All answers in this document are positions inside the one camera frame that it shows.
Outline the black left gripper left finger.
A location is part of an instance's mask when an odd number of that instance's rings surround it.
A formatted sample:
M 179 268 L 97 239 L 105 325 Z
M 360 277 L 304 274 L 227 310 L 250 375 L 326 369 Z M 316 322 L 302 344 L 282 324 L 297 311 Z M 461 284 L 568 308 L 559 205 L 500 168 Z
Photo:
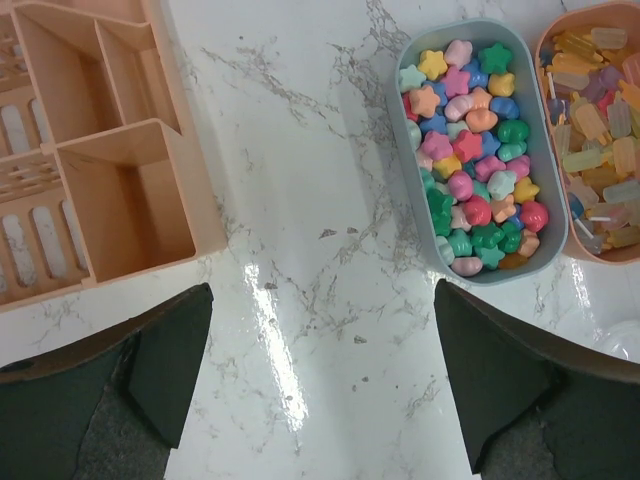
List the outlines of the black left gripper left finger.
M 213 311 L 208 284 L 1 368 L 4 479 L 162 479 Z

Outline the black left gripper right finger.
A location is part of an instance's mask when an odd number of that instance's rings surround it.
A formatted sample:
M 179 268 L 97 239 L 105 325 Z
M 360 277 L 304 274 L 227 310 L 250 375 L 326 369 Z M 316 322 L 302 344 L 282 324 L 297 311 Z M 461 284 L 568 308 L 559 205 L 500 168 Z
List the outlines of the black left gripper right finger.
M 434 308 L 472 473 L 638 478 L 638 364 L 551 334 L 446 280 Z

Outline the clear glass jar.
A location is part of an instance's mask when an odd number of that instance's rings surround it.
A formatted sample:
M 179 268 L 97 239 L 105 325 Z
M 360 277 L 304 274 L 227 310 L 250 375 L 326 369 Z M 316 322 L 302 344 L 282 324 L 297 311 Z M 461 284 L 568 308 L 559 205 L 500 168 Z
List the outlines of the clear glass jar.
M 600 353 L 632 363 L 640 363 L 640 326 L 638 320 L 613 325 L 595 343 Z

